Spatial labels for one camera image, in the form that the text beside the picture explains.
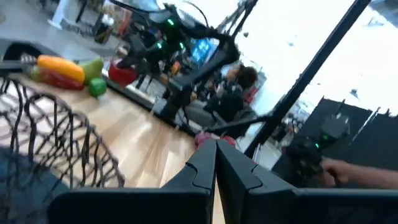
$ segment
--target gray floor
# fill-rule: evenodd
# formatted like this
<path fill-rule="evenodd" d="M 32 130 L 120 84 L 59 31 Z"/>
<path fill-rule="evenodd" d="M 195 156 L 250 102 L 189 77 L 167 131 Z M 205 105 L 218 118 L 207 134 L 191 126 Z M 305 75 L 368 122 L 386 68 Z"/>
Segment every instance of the gray floor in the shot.
<path fill-rule="evenodd" d="M 47 23 L 47 15 L 41 14 L 24 0 L 2 0 L 0 10 L 6 17 L 0 24 L 0 37 L 38 42 L 65 58 L 95 58 L 98 54 L 92 49 L 110 49 L 117 44 L 102 46 L 76 34 L 53 28 Z"/>

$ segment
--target red bell pepper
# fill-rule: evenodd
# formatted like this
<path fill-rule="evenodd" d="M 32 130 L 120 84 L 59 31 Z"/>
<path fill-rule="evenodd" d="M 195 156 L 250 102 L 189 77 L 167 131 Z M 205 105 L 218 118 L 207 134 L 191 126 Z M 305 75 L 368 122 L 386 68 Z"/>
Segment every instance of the red bell pepper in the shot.
<path fill-rule="evenodd" d="M 137 72 L 133 68 L 120 69 L 116 65 L 120 60 L 115 60 L 109 67 L 109 79 L 117 83 L 121 87 L 126 87 L 132 84 L 137 79 Z"/>
<path fill-rule="evenodd" d="M 42 82 L 57 88 L 64 90 L 82 90 L 85 88 L 84 84 L 47 68 L 40 68 L 40 74 Z"/>

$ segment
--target plastic vegetable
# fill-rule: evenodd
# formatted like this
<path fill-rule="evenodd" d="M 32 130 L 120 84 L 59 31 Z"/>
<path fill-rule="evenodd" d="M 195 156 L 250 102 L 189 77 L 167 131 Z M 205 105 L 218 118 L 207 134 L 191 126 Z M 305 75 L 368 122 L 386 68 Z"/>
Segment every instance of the plastic vegetable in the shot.
<path fill-rule="evenodd" d="M 33 81 L 43 82 L 64 90 L 82 90 L 85 88 L 82 83 L 66 77 L 59 72 L 37 66 L 32 69 L 30 78 Z"/>
<path fill-rule="evenodd" d="M 79 65 L 69 60 L 60 57 L 40 55 L 37 58 L 37 65 L 40 67 L 40 69 L 45 68 L 58 72 L 80 83 L 85 81 L 85 72 L 83 69 Z"/>
<path fill-rule="evenodd" d="M 116 65 L 120 60 L 111 63 L 109 68 L 109 79 L 119 84 L 121 87 L 126 87 L 132 84 L 137 79 L 137 72 L 133 68 L 119 69 Z"/>
<path fill-rule="evenodd" d="M 102 68 L 104 67 L 104 62 L 101 58 L 97 58 L 88 62 L 87 64 L 81 65 L 85 73 L 84 84 L 88 85 L 93 78 L 102 77 Z"/>
<path fill-rule="evenodd" d="M 88 92 L 91 96 L 101 96 L 106 92 L 106 83 L 102 78 L 94 78 L 88 85 Z"/>

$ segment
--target metal rod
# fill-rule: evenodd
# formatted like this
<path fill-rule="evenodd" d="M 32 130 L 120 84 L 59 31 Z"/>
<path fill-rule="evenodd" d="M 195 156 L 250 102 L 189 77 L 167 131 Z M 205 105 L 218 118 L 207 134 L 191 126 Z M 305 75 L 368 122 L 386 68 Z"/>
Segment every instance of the metal rod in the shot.
<path fill-rule="evenodd" d="M 295 85 L 286 94 L 286 97 L 275 108 L 272 118 L 266 124 L 263 124 L 258 134 L 254 137 L 249 147 L 244 152 L 250 158 L 253 158 L 255 149 L 259 144 L 264 144 L 275 128 L 278 127 L 283 117 L 289 112 L 289 109 L 294 105 L 300 95 L 303 93 L 305 87 L 311 82 L 312 78 L 317 74 L 320 67 L 340 43 L 345 34 L 353 26 L 358 17 L 366 9 L 366 6 L 371 0 L 355 0 L 346 14 L 333 29 L 325 43 L 314 56 L 312 61 L 308 64 L 302 75 L 297 79 Z"/>
<path fill-rule="evenodd" d="M 83 1 L 83 4 L 81 5 L 80 11 L 79 11 L 79 14 L 76 17 L 76 21 L 75 21 L 76 23 L 80 22 L 81 17 L 82 17 L 82 15 L 83 15 L 83 13 L 84 13 L 84 11 L 86 9 L 87 2 L 88 2 L 88 0 Z"/>
<path fill-rule="evenodd" d="M 210 133 L 223 133 L 225 131 L 230 131 L 232 129 L 242 129 L 243 127 L 250 126 L 256 123 L 263 123 L 269 121 L 270 116 L 262 115 L 256 119 L 244 119 L 241 121 L 233 121 L 228 124 L 215 126 L 209 129 L 206 129 L 207 132 Z"/>

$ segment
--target human hand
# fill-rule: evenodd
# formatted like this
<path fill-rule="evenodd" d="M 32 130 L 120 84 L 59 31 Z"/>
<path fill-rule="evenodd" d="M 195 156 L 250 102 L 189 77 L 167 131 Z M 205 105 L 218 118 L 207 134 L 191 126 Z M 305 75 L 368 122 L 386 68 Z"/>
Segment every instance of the human hand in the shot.
<path fill-rule="evenodd" d="M 230 82 L 230 81 L 234 80 L 237 72 L 238 72 L 238 69 L 236 69 L 236 68 L 229 69 L 225 78 Z"/>
<path fill-rule="evenodd" d="M 218 85 L 217 90 L 216 90 L 216 94 L 217 96 L 222 96 L 224 93 L 224 88 L 222 85 Z"/>
<path fill-rule="evenodd" d="M 327 187 L 335 187 L 337 182 L 348 183 L 351 164 L 345 161 L 324 158 L 321 166 L 323 174 L 320 178 Z"/>

